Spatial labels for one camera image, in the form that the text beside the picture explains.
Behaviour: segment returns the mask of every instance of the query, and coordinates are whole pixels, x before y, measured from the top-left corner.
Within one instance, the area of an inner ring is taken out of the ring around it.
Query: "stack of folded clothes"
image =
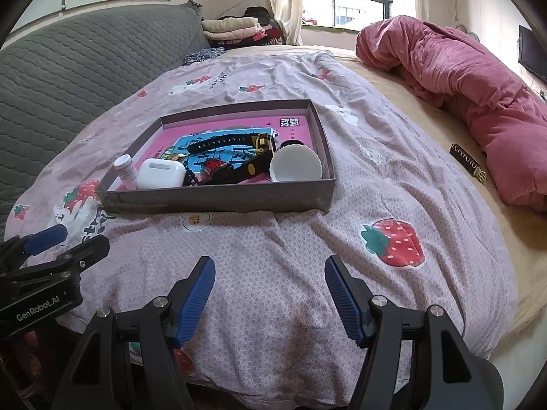
[[[262,6],[247,8],[243,17],[222,17],[201,22],[212,47],[226,50],[245,46],[276,45],[283,34],[277,21]]]

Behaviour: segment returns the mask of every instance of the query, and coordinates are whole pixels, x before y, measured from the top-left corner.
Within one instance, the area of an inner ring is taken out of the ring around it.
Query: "blue gripper pad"
[[[353,339],[357,345],[362,346],[366,339],[363,332],[362,314],[336,266],[333,256],[325,262],[325,281],[348,338]]]
[[[184,347],[185,343],[192,339],[196,333],[203,309],[213,289],[214,279],[214,262],[210,257],[207,257],[207,261],[201,268],[201,272],[198,274],[179,311],[178,330],[174,339],[176,339],[180,348]]]
[[[41,252],[50,249],[52,246],[64,242],[67,235],[68,232],[65,225],[60,223],[47,230],[29,236],[23,249],[26,254],[36,256]]]

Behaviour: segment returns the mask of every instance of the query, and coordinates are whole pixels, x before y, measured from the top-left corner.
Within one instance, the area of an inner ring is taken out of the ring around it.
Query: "television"
[[[534,32],[519,26],[519,63],[547,84],[547,53],[539,44]]]

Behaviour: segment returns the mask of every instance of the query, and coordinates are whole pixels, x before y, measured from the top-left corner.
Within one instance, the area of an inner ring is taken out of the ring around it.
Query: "window sill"
[[[346,28],[333,28],[332,26],[318,26],[318,25],[315,25],[315,24],[303,24],[302,29],[305,29],[305,30],[319,30],[319,31],[322,31],[322,32],[332,32],[334,34],[342,34],[343,32],[347,32],[348,34],[357,35],[359,33],[358,30],[346,29]]]

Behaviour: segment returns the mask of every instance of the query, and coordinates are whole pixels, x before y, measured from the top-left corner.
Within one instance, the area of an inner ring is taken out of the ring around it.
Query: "blue book cover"
[[[188,153],[188,146],[192,143],[210,139],[211,137],[218,137],[219,135],[229,134],[270,134],[274,135],[272,128],[245,128],[245,129],[224,129],[222,131],[210,131],[201,134],[184,135],[180,137],[174,144],[172,153]],[[185,161],[186,166],[195,173],[199,173],[203,170],[201,164],[207,159],[220,159],[223,162],[231,163],[234,168],[241,166],[244,162],[252,159],[255,156],[253,146],[247,145],[228,145],[222,148],[216,148],[214,150],[205,151],[201,154],[194,154],[188,156]]]

